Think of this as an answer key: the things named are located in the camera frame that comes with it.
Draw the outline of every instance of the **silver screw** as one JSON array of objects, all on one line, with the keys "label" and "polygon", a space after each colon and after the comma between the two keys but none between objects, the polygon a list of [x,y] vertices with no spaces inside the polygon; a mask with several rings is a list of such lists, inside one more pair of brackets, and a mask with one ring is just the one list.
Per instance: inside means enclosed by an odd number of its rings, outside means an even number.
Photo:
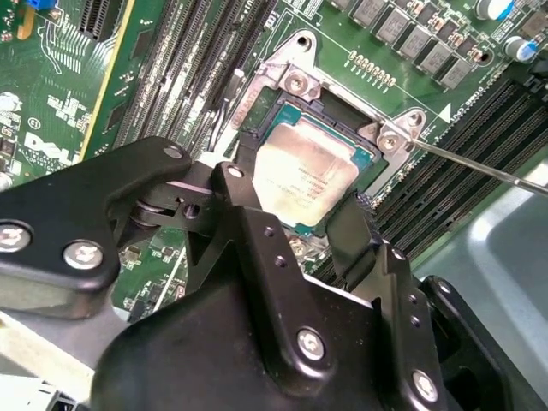
[{"label": "silver screw", "polygon": [[237,178],[242,178],[243,177],[243,172],[240,169],[238,169],[237,167],[235,167],[234,165],[229,165],[228,171],[234,177],[237,177]]},{"label": "silver screw", "polygon": [[65,262],[76,270],[91,270],[103,261],[103,253],[89,241],[77,241],[63,252]]},{"label": "silver screw", "polygon": [[405,255],[403,255],[403,253],[397,248],[392,248],[392,253],[396,256],[397,259],[405,259]]},{"label": "silver screw", "polygon": [[321,338],[314,331],[303,329],[297,336],[301,352],[312,361],[321,360],[325,355],[325,347]]},{"label": "silver screw", "polygon": [[182,158],[182,154],[174,147],[165,147],[164,152],[171,158]]},{"label": "silver screw", "polygon": [[0,225],[0,253],[15,253],[31,242],[31,234],[15,224]]},{"label": "silver screw", "polygon": [[438,400],[438,390],[432,380],[422,371],[413,372],[413,382],[420,396],[428,402]]},{"label": "silver screw", "polygon": [[302,257],[305,254],[305,245],[300,238],[292,238],[291,240],[289,240],[289,245],[291,246],[293,254],[296,257]]},{"label": "silver screw", "polygon": [[386,150],[394,150],[394,147],[396,147],[396,140],[391,137],[383,139],[383,146]]},{"label": "silver screw", "polygon": [[445,294],[451,294],[451,289],[449,288],[449,285],[447,283],[444,283],[443,281],[440,281],[439,288],[445,293]]},{"label": "silver screw", "polygon": [[285,79],[285,86],[288,88],[289,92],[301,95],[308,88],[308,81],[302,74],[292,73]]}]

